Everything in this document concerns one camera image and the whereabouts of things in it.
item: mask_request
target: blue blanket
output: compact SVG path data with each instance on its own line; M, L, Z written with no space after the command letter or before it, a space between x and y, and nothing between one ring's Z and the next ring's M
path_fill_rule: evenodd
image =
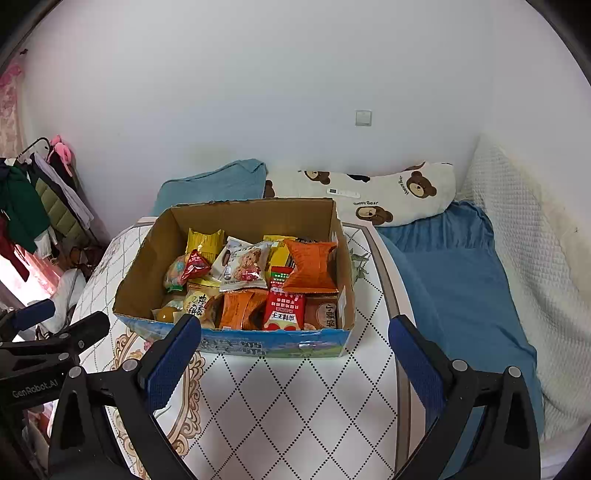
M215 171L169 180L158 192L152 215L180 203L222 202L262 198L267 168L262 161L236 160Z
M541 434L537 354L521 328L484 212L470 202L454 202L441 215L377 230L400 271L423 336L449 358L461 358L477 370L518 366ZM442 478L461 467L481 415L481 409L474 410Z

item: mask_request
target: bear print pillow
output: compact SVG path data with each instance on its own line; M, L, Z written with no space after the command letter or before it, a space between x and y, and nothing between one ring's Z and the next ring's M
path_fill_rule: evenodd
M442 213L456 195L449 163L427 163L394 175L366 177L328 171L270 171L264 197L332 197L339 219L398 226Z

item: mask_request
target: white knitted blanket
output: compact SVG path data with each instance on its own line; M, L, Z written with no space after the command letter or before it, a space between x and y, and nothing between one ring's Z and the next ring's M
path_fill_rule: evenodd
M492 221L515 308L538 351L547 440L591 418L589 241L523 165L484 137L458 198Z

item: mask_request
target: cookie package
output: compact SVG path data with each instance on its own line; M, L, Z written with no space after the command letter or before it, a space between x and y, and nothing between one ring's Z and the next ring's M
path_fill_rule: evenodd
M209 287L219 287L220 283L223 281L224 270L226 269L228 261L230 260L230 249L234 247L249 247L251 245L252 244L245 242L244 240L240 240L239 238L228 235L226 245L224 245L222 251L216 257L212 264L212 269L208 275L191 280L191 283L206 285Z
M220 291L240 288L267 288L265 266L271 242L259 242L249 247L230 247L230 257L224 269Z
M284 240L295 262L294 271L283 284L288 293L338 293L329 273L329 256L334 242L304 244Z

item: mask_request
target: red packaging with text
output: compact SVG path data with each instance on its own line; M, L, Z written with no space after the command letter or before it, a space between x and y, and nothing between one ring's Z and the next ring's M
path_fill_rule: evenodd
M306 298L300 293L286 293L282 286L293 268L272 267L264 330L302 330Z

